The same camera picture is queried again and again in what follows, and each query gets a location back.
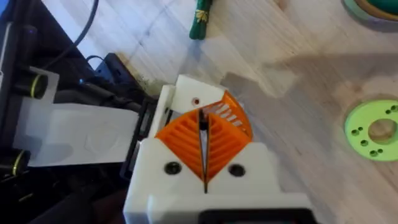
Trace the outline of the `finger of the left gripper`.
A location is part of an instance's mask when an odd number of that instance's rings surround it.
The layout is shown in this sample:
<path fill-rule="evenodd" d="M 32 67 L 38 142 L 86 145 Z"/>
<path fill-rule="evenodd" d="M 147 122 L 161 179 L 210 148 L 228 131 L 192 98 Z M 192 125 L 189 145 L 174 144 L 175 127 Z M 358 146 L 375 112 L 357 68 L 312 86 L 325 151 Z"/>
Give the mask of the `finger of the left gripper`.
<path fill-rule="evenodd" d="M 216 114 L 237 127 L 249 139 L 252 139 L 252 128 L 248 117 L 237 99 L 227 90 L 220 101 L 202 107 L 205 114 Z"/>
<path fill-rule="evenodd" d="M 174 85 L 162 87 L 148 136 L 154 138 L 165 126 L 168 116 L 166 109 L 184 114 L 220 101 L 225 91 L 226 88 L 221 85 L 179 75 Z"/>

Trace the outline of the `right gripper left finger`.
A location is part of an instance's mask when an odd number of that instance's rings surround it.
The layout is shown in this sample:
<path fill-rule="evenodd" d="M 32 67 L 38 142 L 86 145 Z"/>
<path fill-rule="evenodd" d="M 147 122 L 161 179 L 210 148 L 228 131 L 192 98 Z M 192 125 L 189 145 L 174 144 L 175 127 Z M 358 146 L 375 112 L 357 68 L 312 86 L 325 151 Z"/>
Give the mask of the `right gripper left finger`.
<path fill-rule="evenodd" d="M 189 111 L 140 143 L 123 208 L 126 223 L 202 223 L 202 124 L 202 111 Z"/>

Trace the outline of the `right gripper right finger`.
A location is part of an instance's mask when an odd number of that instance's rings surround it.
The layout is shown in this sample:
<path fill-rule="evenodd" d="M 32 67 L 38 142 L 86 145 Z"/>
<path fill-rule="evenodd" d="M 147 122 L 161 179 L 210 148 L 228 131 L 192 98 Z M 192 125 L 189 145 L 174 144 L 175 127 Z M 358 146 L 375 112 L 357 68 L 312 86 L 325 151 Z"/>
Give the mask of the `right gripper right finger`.
<path fill-rule="evenodd" d="M 215 114 L 208 115 L 206 194 L 278 194 L 275 158 L 267 146 Z"/>

